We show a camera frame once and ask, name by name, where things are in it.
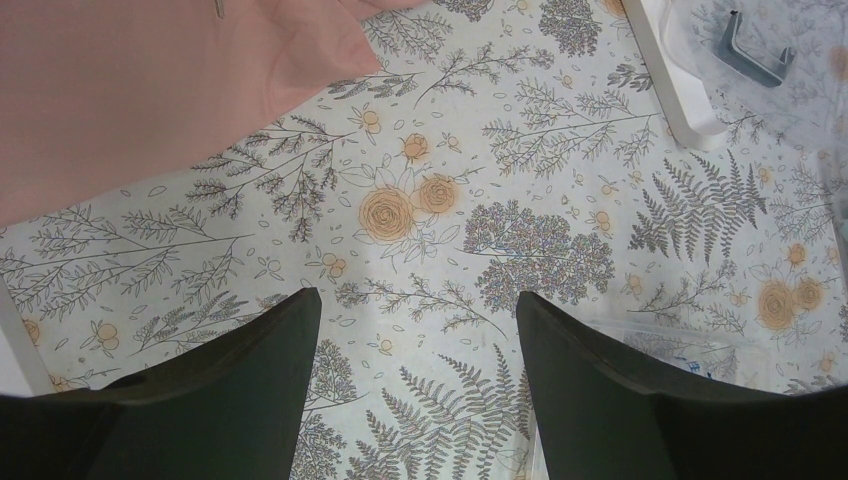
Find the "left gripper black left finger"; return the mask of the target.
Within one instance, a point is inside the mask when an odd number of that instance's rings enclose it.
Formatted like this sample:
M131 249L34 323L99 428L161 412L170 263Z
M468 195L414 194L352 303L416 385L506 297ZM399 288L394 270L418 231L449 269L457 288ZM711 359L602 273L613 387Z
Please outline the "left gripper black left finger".
M321 320L314 288L99 390L1 399L5 479L286 479Z

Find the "clear box lid black handle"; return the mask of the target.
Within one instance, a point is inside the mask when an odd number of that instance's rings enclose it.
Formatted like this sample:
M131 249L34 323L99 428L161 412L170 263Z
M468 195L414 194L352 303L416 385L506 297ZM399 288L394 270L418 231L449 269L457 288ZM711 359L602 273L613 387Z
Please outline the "clear box lid black handle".
M674 1L661 40L678 65L772 129L846 148L846 2Z

